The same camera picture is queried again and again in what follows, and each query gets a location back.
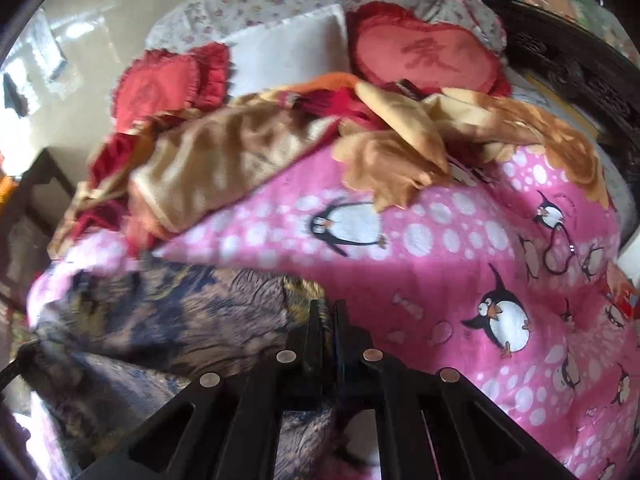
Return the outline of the red heart pillow right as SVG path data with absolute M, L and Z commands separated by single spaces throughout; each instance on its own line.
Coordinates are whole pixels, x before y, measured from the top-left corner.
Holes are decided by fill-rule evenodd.
M 348 12 L 346 24 L 352 71 L 370 84 L 408 80 L 425 94 L 443 88 L 511 93 L 498 56 L 461 26 L 430 24 L 382 1 Z

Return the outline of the dark floral patterned garment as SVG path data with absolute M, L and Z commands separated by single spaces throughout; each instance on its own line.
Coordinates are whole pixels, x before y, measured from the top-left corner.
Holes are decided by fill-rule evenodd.
M 329 314 L 313 281 L 147 256 L 120 275 L 77 273 L 43 308 L 22 375 L 80 474 L 203 370 L 247 372 L 311 313 Z

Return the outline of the red gold floral blanket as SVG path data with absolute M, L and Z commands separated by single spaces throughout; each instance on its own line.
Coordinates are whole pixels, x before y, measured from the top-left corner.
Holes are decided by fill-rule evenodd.
M 443 88 L 413 99 L 408 84 L 377 87 L 335 73 L 248 94 L 216 110 L 162 110 L 109 136 L 90 160 L 48 248 L 61 258 L 85 232 L 125 232 L 134 252 L 170 240 L 247 196 L 323 144 L 342 181 L 376 211 L 408 207 L 452 180 L 450 159 L 505 162 L 531 146 L 608 206 L 600 157 L 564 120 L 506 96 Z

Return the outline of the red heart pillow left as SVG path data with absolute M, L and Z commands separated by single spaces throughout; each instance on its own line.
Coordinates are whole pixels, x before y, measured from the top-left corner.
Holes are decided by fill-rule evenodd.
M 115 130 L 165 110 L 216 110 L 227 97 L 230 49 L 210 42 L 179 54 L 146 50 L 122 73 L 112 96 Z

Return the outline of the dark carved wooden headboard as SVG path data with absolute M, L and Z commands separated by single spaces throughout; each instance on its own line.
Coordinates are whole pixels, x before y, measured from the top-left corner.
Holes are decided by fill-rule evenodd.
M 522 0 L 480 0 L 506 31 L 506 58 L 552 85 L 606 125 L 628 152 L 639 151 L 639 69 L 606 42 Z

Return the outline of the pink penguin bed sheet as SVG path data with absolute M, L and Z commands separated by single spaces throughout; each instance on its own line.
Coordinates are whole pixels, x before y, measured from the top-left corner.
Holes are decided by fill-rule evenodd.
M 639 445 L 639 293 L 616 263 L 617 212 L 532 148 L 451 170 L 379 212 L 321 150 L 149 256 L 313 281 L 402 362 L 460 370 L 576 477 L 620 478 Z M 29 323 L 77 273 L 143 258 L 86 236 L 32 285 Z

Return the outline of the white pillow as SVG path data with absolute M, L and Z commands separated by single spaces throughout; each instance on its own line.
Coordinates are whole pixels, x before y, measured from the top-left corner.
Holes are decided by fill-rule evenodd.
M 339 4 L 240 30 L 224 44 L 230 52 L 232 98 L 350 71 L 346 18 Z

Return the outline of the red heart pillow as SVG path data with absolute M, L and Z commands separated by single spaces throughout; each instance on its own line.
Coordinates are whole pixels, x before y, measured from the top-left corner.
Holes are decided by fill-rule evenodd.
M 408 80 L 425 94 L 443 88 L 511 93 L 498 56 L 461 26 L 430 24 L 382 1 L 348 12 L 346 24 L 352 71 L 370 84 Z
M 227 97 L 230 49 L 210 42 L 179 54 L 146 50 L 122 73 L 112 96 L 115 130 L 165 110 L 216 110 Z

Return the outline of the dark wooden cabinet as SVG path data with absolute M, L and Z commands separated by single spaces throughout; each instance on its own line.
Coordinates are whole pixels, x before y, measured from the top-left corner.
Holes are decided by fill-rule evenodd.
M 29 289 L 51 262 L 47 247 L 55 232 L 55 225 L 37 210 L 32 194 L 53 181 L 67 195 L 63 200 L 66 208 L 75 185 L 43 148 L 18 178 L 17 188 L 1 211 L 1 302 L 23 314 Z

